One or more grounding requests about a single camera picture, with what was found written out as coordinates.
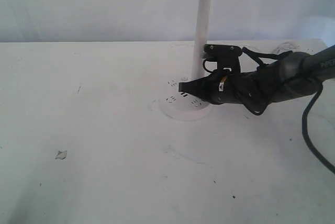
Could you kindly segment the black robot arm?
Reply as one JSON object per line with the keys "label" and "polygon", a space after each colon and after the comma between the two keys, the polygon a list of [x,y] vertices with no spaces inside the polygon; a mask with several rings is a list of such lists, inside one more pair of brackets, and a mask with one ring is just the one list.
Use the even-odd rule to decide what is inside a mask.
{"label": "black robot arm", "polygon": [[203,63],[215,62],[207,77],[180,82],[181,93],[213,105],[241,104],[261,115],[271,103],[312,95],[334,78],[334,47],[315,54],[258,53],[246,47],[206,44]]}

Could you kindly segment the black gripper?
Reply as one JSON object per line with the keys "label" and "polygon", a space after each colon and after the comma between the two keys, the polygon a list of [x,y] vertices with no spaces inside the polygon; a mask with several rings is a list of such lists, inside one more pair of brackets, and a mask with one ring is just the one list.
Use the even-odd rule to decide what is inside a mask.
{"label": "black gripper", "polygon": [[228,70],[214,70],[207,77],[180,82],[178,91],[214,105],[241,104],[256,116],[263,114],[270,103],[251,72],[233,75]]}

